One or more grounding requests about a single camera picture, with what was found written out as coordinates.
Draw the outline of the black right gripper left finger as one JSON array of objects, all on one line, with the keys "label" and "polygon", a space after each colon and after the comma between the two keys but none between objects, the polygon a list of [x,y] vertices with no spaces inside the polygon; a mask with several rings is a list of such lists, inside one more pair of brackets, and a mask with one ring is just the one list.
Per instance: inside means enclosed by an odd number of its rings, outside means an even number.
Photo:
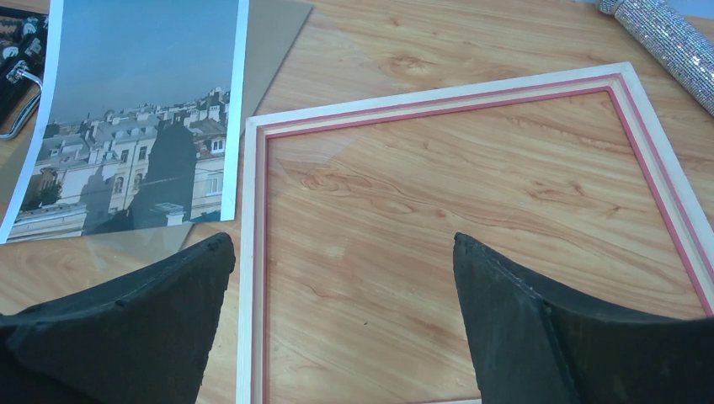
[{"label": "black right gripper left finger", "polygon": [[235,262],[221,232],[2,316],[2,402],[195,402]]}]

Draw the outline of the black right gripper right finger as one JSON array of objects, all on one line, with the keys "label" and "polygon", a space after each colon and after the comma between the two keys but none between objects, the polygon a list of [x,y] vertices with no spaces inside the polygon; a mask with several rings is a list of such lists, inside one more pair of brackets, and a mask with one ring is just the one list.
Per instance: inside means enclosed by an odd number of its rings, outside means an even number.
[{"label": "black right gripper right finger", "polygon": [[456,233],[453,273],[486,403],[710,403],[713,320],[587,295]]}]

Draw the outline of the wooden picture frame pink inlay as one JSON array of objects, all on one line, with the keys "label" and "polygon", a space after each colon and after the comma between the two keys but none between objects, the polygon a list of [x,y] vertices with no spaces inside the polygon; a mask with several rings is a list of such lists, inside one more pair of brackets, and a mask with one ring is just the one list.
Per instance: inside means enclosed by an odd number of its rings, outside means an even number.
[{"label": "wooden picture frame pink inlay", "polygon": [[264,244],[269,140],[598,92],[610,95],[700,303],[711,314],[713,231],[628,62],[253,116],[245,124],[242,159],[237,402],[262,403],[267,391]]}]

